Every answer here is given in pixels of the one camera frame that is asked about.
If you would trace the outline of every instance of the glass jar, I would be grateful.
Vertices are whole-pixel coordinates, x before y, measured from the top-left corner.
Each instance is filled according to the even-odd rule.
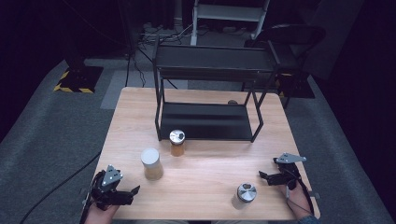
[[[184,155],[184,140],[186,135],[181,130],[173,130],[169,134],[169,140],[171,142],[171,155],[179,157]]]
[[[146,148],[141,154],[141,160],[145,168],[145,177],[148,180],[158,180],[163,176],[163,165],[160,161],[160,153],[155,148]]]

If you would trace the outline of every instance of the tin lid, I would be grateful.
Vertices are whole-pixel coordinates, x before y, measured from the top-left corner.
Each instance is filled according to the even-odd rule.
[[[186,139],[186,135],[181,130],[173,130],[169,134],[169,140],[172,144],[180,145]]]
[[[243,183],[237,190],[238,198],[245,203],[250,203],[256,198],[257,190],[254,185],[250,183]]]
[[[142,151],[140,159],[146,167],[155,167],[160,162],[160,153],[155,148],[146,148]]]

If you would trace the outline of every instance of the shelf leg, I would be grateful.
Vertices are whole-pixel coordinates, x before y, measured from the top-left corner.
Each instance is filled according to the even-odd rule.
[[[197,45],[197,25],[198,25],[198,0],[195,0],[194,11],[192,12],[192,34],[190,45]]]
[[[256,39],[256,37],[262,31],[262,25],[264,24],[265,16],[267,15],[268,6],[270,5],[271,0],[265,0],[264,6],[262,7],[262,15],[260,16],[259,23],[257,24],[256,31],[250,35],[251,39]]]

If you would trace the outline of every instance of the metal rack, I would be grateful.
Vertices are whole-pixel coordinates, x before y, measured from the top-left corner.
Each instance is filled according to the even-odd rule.
[[[262,25],[267,14],[270,0],[265,0],[262,7],[229,7],[219,5],[199,4],[195,0],[192,14],[191,45],[197,44],[198,19],[228,20],[228,21],[256,21],[257,28],[251,38],[255,39],[262,31]]]
[[[160,44],[157,37],[152,62],[158,139],[168,139],[170,132],[180,129],[188,139],[254,142],[263,125],[260,106],[270,81],[260,98],[256,95],[254,83],[263,73],[271,74],[270,80],[273,80],[279,65],[271,42],[268,46],[268,49],[171,46]],[[178,103],[165,100],[164,79],[238,81],[252,85],[242,105]],[[253,98],[260,122],[255,133],[251,131],[248,119],[250,98]]]

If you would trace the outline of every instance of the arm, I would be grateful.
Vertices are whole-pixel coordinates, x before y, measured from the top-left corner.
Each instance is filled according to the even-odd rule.
[[[93,204],[90,206],[85,224],[110,224],[119,208],[119,205],[111,205],[106,211],[102,211]]]
[[[286,185],[279,185],[279,190],[286,196]],[[309,203],[305,198],[303,188],[297,182],[296,188],[289,191],[287,200],[288,206],[293,211],[299,223],[319,223],[318,219],[312,216]]]

